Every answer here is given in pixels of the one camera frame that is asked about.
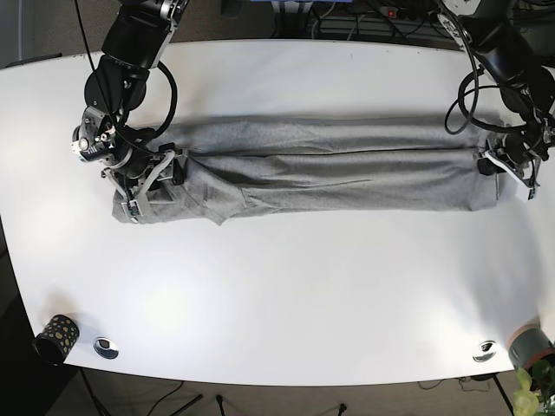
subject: white table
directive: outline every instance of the white table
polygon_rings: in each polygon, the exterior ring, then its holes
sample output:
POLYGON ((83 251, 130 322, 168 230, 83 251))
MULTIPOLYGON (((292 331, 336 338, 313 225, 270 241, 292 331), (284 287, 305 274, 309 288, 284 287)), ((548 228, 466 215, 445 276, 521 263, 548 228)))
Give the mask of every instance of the white table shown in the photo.
MULTIPOLYGON (((346 42, 199 42, 163 61, 178 118, 444 114, 462 53, 346 42)), ((491 211, 319 212, 154 226, 111 217, 113 187, 70 140, 89 75, 74 56, 0 71, 0 213, 32 328, 82 331, 68 363, 171 379, 354 385, 507 370, 473 361, 537 309, 555 335, 555 162, 539 199, 491 211), (120 356, 93 350, 115 341, 120 356)), ((134 120, 160 123, 154 71, 134 120)), ((481 107, 502 110, 486 91, 481 107)))

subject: patterned cup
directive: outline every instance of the patterned cup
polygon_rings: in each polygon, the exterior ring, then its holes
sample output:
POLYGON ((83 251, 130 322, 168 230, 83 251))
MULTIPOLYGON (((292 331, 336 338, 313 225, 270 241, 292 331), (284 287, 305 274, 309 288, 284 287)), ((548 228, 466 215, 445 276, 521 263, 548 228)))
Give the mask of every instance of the patterned cup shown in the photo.
POLYGON ((46 328, 33 341, 35 351, 43 360, 62 364, 79 339, 79 328, 67 316, 54 316, 46 328))

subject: metal grommet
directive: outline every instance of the metal grommet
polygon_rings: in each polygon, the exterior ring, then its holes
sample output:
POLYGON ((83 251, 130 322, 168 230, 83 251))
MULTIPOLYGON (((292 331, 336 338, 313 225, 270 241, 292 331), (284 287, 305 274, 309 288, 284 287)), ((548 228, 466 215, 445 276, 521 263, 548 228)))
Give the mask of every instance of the metal grommet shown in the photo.
POLYGON ((495 341, 484 341, 478 346, 476 354, 472 358, 476 362, 486 362, 490 361, 496 353, 497 344, 495 341))
POLYGON ((118 346, 108 338, 96 338, 94 348, 96 353, 107 360, 113 360, 120 354, 118 346))

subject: flower pot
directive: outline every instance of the flower pot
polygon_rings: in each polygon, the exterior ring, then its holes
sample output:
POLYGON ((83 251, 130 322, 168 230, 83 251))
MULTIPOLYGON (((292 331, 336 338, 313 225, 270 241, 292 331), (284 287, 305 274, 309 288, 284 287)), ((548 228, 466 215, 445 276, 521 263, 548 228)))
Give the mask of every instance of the flower pot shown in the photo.
POLYGON ((534 362, 548 360, 555 366, 555 348, 538 324, 525 325, 514 333, 508 345, 509 358, 515 368, 529 371, 534 362))

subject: folded gray shirt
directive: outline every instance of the folded gray shirt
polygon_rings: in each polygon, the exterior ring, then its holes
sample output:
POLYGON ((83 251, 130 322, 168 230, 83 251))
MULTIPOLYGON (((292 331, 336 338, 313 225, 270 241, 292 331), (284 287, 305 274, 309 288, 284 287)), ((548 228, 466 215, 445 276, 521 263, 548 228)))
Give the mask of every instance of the folded gray shirt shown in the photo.
MULTIPOLYGON (((443 116, 369 120, 225 118, 172 125, 149 147, 186 149, 184 185, 147 194, 142 224, 278 212, 476 211, 497 203, 497 178, 475 155, 499 134, 469 126, 451 136, 443 116)), ((114 197, 114 216, 128 219, 114 197)))

